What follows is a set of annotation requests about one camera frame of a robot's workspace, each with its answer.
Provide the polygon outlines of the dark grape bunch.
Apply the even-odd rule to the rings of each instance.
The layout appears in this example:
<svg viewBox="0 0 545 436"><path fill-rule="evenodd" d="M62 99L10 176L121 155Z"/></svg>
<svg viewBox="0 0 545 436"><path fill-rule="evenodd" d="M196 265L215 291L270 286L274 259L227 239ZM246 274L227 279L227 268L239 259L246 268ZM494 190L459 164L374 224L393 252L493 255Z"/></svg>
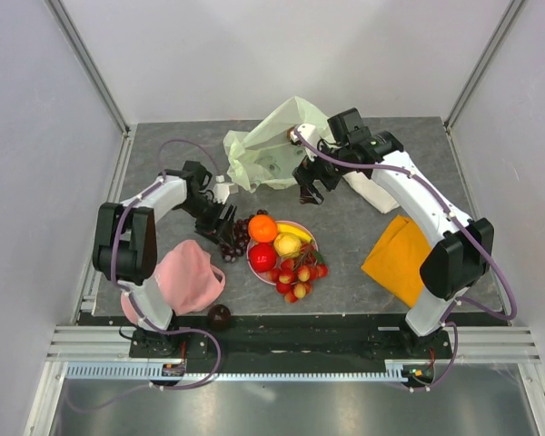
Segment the dark grape bunch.
<svg viewBox="0 0 545 436"><path fill-rule="evenodd" d="M251 240L248 230L251 219L257 215L267 214L266 210L259 209L256 211L256 214L251 214L248 218L238 219L235 222L233 226L233 244L221 243L219 245L222 259L226 263L235 263L240 257L246 254L248 243Z"/></svg>

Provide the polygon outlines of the orange fake fruit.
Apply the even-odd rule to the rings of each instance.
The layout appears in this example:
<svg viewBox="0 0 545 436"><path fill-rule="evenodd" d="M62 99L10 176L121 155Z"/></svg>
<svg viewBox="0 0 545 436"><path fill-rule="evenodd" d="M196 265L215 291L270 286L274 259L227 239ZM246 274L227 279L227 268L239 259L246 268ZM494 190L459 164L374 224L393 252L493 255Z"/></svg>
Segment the orange fake fruit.
<svg viewBox="0 0 545 436"><path fill-rule="evenodd" d="M248 234L258 243L271 243L278 235L277 223L267 214L257 214L248 223Z"/></svg>

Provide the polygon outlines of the yellow fake banana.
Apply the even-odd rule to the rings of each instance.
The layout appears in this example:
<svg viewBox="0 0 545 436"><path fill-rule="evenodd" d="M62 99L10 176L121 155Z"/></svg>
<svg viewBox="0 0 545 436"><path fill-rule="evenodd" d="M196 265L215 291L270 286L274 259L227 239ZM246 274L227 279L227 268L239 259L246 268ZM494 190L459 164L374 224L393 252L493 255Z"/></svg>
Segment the yellow fake banana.
<svg viewBox="0 0 545 436"><path fill-rule="evenodd" d="M288 233L294 235L305 243L311 243L313 241L312 235L304 230L302 227L297 226L295 223L278 222L277 230L279 233Z"/></svg>

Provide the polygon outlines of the red fake apple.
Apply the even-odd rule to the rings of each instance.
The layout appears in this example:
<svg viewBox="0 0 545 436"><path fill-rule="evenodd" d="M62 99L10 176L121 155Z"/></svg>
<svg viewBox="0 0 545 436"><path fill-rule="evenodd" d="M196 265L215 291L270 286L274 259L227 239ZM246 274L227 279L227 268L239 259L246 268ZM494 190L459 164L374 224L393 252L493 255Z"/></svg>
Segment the red fake apple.
<svg viewBox="0 0 545 436"><path fill-rule="evenodd" d="M248 261L256 273L266 273L277 263L277 252L268 243L257 243L248 251Z"/></svg>

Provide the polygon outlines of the yellow fake pear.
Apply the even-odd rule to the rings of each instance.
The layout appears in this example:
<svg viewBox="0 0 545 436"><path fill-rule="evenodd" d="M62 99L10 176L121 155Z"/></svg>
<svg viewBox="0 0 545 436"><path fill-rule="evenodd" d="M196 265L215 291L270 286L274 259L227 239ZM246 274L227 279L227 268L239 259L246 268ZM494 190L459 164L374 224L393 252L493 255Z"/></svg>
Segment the yellow fake pear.
<svg viewBox="0 0 545 436"><path fill-rule="evenodd" d="M301 253L302 240L292 233L279 233L273 247L282 258L295 258Z"/></svg>

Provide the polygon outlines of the translucent green plastic bag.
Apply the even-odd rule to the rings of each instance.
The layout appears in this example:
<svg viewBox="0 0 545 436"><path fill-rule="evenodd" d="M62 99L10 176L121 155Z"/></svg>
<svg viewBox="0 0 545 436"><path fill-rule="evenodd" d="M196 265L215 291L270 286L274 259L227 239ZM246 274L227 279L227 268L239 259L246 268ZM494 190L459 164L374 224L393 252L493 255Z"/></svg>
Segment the translucent green plastic bag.
<svg viewBox="0 0 545 436"><path fill-rule="evenodd" d="M294 126L312 124L331 141L328 116L307 100L294 96L273 110L249 132L229 131L223 138L228 158L227 175L247 192L266 185L275 190L296 184L292 172L306 156L306 149L290 142Z"/></svg>

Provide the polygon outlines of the red strawberry bunch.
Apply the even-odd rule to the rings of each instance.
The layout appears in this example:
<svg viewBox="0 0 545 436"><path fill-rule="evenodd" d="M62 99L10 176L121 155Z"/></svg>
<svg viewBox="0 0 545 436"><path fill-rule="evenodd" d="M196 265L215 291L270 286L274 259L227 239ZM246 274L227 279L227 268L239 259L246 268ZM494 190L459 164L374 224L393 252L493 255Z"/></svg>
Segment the red strawberry bunch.
<svg viewBox="0 0 545 436"><path fill-rule="evenodd" d="M296 303L312 292L313 283L325 278L329 268L314 243L305 243L295 257L282 258L263 274L287 303Z"/></svg>

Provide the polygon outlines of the dark purple fake plum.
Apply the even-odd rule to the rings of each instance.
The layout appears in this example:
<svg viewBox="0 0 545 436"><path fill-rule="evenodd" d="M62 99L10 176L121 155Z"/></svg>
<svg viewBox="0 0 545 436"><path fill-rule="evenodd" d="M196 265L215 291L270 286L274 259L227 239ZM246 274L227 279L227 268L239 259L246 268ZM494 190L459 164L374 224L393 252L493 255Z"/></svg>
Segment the dark purple fake plum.
<svg viewBox="0 0 545 436"><path fill-rule="evenodd" d="M232 324L232 313L227 306L216 304L207 313L207 323L212 331L225 331Z"/></svg>

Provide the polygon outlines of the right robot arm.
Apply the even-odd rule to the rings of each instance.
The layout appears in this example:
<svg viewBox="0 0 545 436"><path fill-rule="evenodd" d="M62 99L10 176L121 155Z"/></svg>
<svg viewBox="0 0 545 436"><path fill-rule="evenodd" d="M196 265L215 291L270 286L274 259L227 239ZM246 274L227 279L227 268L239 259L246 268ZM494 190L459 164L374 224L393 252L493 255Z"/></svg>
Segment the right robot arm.
<svg viewBox="0 0 545 436"><path fill-rule="evenodd" d="M390 132L372 133L357 109L336 114L328 125L332 144L313 124L288 131L290 142L306 149L292 173L301 200L321 204L315 182L332 191L344 175L358 171L391 195L421 229L431 249L419 270L422 291L397 337L404 355L419 357L430 348L430 336L440 329L451 302L490 269L494 228L487 219L474 221L454 206L430 184L402 143Z"/></svg>

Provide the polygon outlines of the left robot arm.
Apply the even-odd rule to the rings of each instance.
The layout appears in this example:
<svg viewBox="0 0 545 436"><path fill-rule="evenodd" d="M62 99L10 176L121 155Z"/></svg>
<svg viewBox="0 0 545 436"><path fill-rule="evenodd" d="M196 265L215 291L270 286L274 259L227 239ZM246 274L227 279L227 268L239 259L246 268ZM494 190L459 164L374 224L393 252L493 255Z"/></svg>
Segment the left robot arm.
<svg viewBox="0 0 545 436"><path fill-rule="evenodd" d="M142 192L100 206L94 236L94 268L121 291L125 317L135 331L133 357L173 357L182 337L176 318L208 308L222 294L224 273L195 240L158 256L156 225L170 211L194 219L195 232L224 248L233 247L236 206L231 185L202 164L163 170Z"/></svg>

